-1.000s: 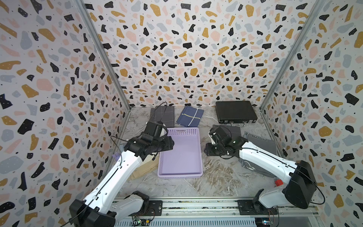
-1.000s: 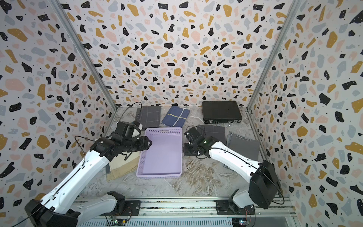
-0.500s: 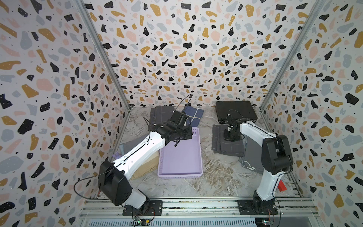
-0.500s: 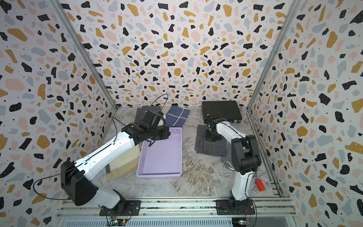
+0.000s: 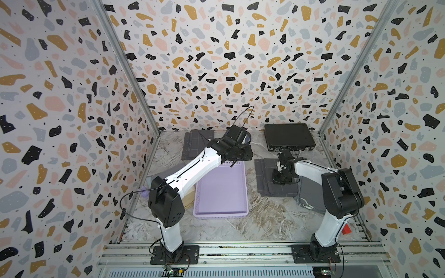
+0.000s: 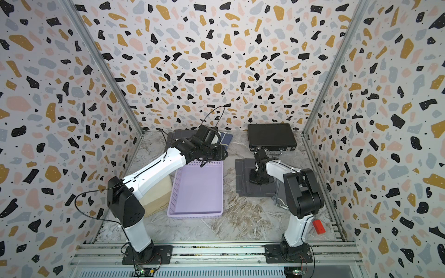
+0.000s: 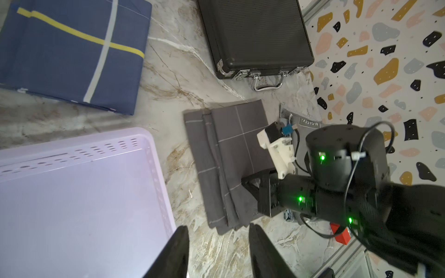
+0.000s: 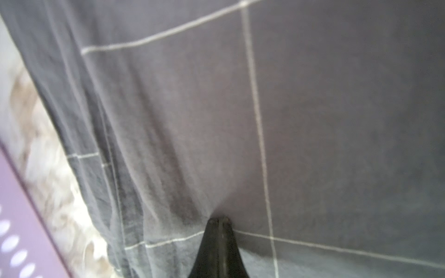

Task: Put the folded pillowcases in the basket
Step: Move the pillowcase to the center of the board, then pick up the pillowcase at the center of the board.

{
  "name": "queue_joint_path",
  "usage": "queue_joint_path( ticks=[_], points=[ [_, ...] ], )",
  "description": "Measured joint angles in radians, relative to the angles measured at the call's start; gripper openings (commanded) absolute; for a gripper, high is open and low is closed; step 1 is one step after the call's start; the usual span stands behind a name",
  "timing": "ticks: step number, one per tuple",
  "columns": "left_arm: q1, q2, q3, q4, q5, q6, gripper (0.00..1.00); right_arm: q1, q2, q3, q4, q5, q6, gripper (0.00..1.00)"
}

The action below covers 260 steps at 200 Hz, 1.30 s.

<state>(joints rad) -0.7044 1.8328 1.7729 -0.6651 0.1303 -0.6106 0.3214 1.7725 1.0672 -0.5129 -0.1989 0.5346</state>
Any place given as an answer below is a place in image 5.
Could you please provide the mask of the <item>lilac plastic basket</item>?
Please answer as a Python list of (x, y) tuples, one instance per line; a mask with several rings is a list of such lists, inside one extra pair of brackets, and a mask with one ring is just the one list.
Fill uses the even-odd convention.
[(194, 217), (243, 218), (249, 214), (245, 163), (225, 162), (196, 184)]

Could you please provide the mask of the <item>plain grey pillowcase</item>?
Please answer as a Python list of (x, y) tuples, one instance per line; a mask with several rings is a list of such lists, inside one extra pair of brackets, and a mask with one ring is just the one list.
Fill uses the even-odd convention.
[(322, 186), (309, 178), (300, 177), (299, 193), (294, 199), (305, 209), (322, 215), (326, 212)]

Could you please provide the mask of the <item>blue pillowcase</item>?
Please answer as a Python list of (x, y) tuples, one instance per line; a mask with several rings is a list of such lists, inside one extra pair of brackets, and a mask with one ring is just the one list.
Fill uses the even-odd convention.
[(250, 143), (251, 143), (251, 134), (249, 132), (246, 132), (245, 139), (244, 139), (243, 143), (247, 144), (247, 145), (250, 145)]

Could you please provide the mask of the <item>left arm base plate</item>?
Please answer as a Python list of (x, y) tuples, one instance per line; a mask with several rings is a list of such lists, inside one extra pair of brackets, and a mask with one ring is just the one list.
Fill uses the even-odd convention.
[(199, 245), (182, 245), (170, 252), (163, 245), (155, 246), (150, 260), (151, 265), (196, 265), (199, 261)]

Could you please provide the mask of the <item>beige grey pillowcase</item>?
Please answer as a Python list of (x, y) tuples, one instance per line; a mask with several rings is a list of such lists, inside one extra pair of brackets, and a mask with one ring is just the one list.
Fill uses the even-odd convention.
[(182, 199), (184, 208), (186, 210), (193, 208), (194, 200), (195, 200), (195, 191), (191, 191), (188, 194), (186, 194), (185, 197)]

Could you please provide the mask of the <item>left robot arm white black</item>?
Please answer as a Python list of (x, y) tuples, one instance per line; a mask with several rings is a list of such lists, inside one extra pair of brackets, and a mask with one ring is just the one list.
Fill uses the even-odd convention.
[(207, 173), (224, 162), (250, 161), (253, 157), (250, 142), (247, 129), (233, 125), (221, 138), (209, 140), (203, 151), (182, 169), (166, 178), (153, 179), (148, 207), (158, 222), (162, 247), (167, 252), (174, 254), (184, 246), (179, 224), (185, 212), (183, 197)]

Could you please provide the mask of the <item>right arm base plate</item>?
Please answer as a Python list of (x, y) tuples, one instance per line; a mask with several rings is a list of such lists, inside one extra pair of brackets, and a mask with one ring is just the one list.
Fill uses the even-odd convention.
[(291, 245), (293, 261), (295, 264), (327, 264), (340, 263), (341, 258), (337, 251), (337, 244), (330, 247), (318, 247), (311, 244)]

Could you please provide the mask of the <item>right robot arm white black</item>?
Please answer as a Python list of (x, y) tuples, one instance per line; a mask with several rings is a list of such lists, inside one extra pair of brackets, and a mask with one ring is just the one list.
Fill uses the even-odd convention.
[(309, 248), (335, 251), (338, 236), (350, 218), (365, 205), (359, 185), (350, 169), (332, 169), (297, 158), (288, 149), (278, 152), (277, 168), (272, 172), (274, 184), (290, 184), (295, 178), (305, 177), (322, 187), (326, 212), (319, 229), (312, 235)]

